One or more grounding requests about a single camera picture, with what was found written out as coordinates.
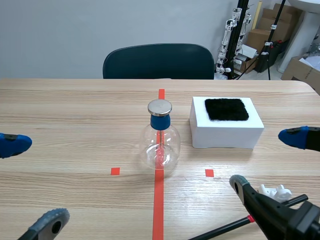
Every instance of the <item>black foam pad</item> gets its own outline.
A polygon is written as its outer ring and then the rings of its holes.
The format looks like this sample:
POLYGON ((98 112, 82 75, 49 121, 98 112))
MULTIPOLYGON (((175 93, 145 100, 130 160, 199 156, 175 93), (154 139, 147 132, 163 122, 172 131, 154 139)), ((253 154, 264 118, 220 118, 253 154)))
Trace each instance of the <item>black foam pad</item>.
POLYGON ((249 119, 249 114, 241 99, 207 99, 205 108, 212 121, 247 121, 249 119))

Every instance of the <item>clear glass flask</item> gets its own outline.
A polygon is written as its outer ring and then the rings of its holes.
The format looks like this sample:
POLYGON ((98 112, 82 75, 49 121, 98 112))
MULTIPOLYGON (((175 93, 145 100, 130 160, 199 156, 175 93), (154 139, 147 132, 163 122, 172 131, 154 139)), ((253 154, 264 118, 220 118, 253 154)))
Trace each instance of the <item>clear glass flask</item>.
POLYGON ((140 137, 140 156, 152 169, 173 169, 180 155, 180 135, 171 125, 172 105, 164 99, 156 99, 148 104, 151 114, 150 124, 140 137))

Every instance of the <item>tripod stand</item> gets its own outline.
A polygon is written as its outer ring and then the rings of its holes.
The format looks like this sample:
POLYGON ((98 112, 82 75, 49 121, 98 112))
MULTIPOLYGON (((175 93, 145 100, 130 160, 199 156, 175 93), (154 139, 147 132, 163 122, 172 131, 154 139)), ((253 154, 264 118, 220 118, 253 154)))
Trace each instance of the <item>tripod stand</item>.
POLYGON ((274 24, 271 25, 271 32, 270 32, 270 35, 269 35, 269 38, 268 38, 268 41, 265 42, 259 56, 250 64, 250 66, 248 66, 244 71, 243 73, 237 78, 237 80, 239 80, 247 71, 248 69, 258 60, 258 59, 262 59, 263 61, 266 61, 267 62, 267 67, 268 67, 268 78, 269 80, 271 80, 271 76, 270 76, 270 63, 269 63, 269 54, 270 54, 270 48, 273 44, 272 42, 272 38, 274 36, 274 33, 275 33, 275 30, 277 29, 277 24, 278 24, 278 21, 279 21, 279 18, 280 18, 280 15, 282 13, 282 10, 284 8, 284 5, 286 3, 286 0, 282 0, 282 3, 281 3, 281 6, 280 6, 280 9, 278 11, 278 14, 275 18, 275 21, 274 21, 274 24))

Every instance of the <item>dark green chair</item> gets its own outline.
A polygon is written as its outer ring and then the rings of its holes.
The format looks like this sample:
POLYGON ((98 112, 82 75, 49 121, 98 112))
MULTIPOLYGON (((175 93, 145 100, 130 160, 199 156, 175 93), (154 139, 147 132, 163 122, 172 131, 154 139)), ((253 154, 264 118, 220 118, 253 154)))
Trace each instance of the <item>dark green chair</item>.
POLYGON ((186 43, 121 48, 103 63, 104 79, 214 79, 215 61, 208 49, 186 43))

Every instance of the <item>wooden table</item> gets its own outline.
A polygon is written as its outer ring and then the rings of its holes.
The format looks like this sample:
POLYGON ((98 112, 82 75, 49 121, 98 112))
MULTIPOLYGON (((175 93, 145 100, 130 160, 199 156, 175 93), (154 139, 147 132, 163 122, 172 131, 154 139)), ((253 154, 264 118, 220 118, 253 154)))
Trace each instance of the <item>wooden table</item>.
MULTIPOLYGON (((0 132, 33 140, 0 160, 1 239, 16 240, 43 213, 68 208, 57 240, 151 240, 154 171, 139 159, 147 104, 165 88, 181 136, 175 172, 164 180, 164 239, 186 240, 248 215, 229 185, 283 184, 320 206, 320 153, 284 145, 278 133, 320 126, 320 97, 299 81, 3 79, 0 132), (192 147, 192 96, 249 97, 265 130, 255 149, 192 147), (119 167, 120 175, 110 175, 119 167), (206 177, 205 169, 214 169, 206 177)), ((265 239, 254 223, 217 239, 265 239)))

